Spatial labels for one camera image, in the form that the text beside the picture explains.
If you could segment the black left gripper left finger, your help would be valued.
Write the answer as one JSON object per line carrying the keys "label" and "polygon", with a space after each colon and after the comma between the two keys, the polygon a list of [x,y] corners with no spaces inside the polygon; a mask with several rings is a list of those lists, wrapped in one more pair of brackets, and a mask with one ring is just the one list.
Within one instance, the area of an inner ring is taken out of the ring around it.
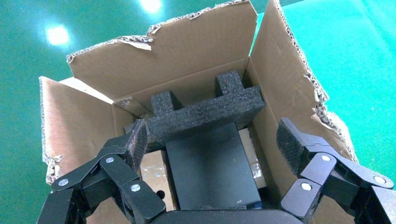
{"label": "black left gripper left finger", "polygon": [[137,174],[147,146],[147,123],[138,119],[130,132],[109,139],[92,160],[54,181],[52,191],[72,190],[83,219],[112,198],[130,223],[149,224],[165,213],[166,205]]}

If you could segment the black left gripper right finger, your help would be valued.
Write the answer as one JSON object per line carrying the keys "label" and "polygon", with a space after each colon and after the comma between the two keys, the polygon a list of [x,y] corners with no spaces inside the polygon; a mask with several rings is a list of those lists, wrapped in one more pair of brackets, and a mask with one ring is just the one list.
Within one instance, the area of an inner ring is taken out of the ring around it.
{"label": "black left gripper right finger", "polygon": [[307,223],[323,196],[333,199],[356,223],[394,221],[394,184],[386,176],[341,156],[324,138],[303,133],[281,118],[276,143],[297,177],[281,208]]}

